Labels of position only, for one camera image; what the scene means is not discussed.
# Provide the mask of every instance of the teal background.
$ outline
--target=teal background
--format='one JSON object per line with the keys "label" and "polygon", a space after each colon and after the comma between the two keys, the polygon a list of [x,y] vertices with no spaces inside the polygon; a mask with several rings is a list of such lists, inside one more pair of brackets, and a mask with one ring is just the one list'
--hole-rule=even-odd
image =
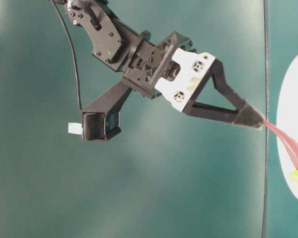
{"label": "teal background", "polygon": [[[298,55],[298,0],[267,0],[269,37],[269,119],[276,123],[280,89]],[[298,238],[298,200],[288,189],[280,166],[277,141],[269,138],[266,237]]]}
{"label": "teal background", "polygon": [[[174,30],[189,36],[199,52],[224,63],[230,86],[265,112],[263,1],[109,6],[136,31],[151,31],[155,44]],[[70,32],[86,105],[121,75],[91,56],[83,29]],[[212,85],[201,100],[227,105]],[[0,0],[0,238],[261,236],[264,130],[190,118],[163,98],[137,93],[122,118],[123,132],[107,143],[67,134],[79,114],[60,22],[47,0]],[[278,170],[276,187],[288,192]],[[269,193],[272,204],[278,194]],[[272,208],[279,210],[278,202]]]}

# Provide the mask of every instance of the vertical black line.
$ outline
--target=vertical black line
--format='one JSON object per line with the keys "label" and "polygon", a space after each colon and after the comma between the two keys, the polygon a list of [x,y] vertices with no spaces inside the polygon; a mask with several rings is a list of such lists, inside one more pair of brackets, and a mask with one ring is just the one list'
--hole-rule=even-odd
{"label": "vertical black line", "polygon": [[[266,120],[269,120],[269,38],[268,38],[268,0],[264,0],[264,25],[265,25],[265,84],[266,84]],[[265,185],[264,185],[264,207],[262,238],[266,237],[266,216],[267,216],[267,182],[268,182],[268,142],[269,131],[266,128],[266,148],[265,148]]]}

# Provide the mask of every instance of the white connector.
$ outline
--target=white connector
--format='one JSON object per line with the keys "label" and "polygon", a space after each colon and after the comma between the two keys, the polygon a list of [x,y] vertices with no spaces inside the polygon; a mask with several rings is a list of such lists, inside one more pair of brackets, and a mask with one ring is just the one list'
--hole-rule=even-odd
{"label": "white connector", "polygon": [[68,133],[83,135],[83,127],[81,126],[81,123],[69,123]]}

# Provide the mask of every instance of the white 3d-printed part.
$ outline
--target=white 3d-printed part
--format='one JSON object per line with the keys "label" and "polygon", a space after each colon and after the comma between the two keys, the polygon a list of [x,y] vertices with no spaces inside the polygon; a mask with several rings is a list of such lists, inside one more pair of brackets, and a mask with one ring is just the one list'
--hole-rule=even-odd
{"label": "white 3d-printed part", "polygon": [[81,126],[81,123],[69,123],[68,133],[83,135],[83,127]]}
{"label": "white 3d-printed part", "polygon": [[155,89],[181,112],[213,64],[215,57],[209,53],[198,55],[178,48],[172,60],[180,65],[180,72],[172,82],[161,77]]}

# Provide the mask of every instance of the mounting hole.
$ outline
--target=mounting hole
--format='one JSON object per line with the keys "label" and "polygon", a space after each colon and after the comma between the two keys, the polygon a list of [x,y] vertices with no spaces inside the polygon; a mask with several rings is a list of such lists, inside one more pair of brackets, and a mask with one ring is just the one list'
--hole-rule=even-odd
{"label": "mounting hole", "polygon": [[183,92],[177,91],[173,98],[176,102],[181,103],[185,99],[185,95]]}
{"label": "mounting hole", "polygon": [[192,66],[192,69],[197,73],[202,72],[203,68],[204,68],[204,64],[201,61],[196,61]]}

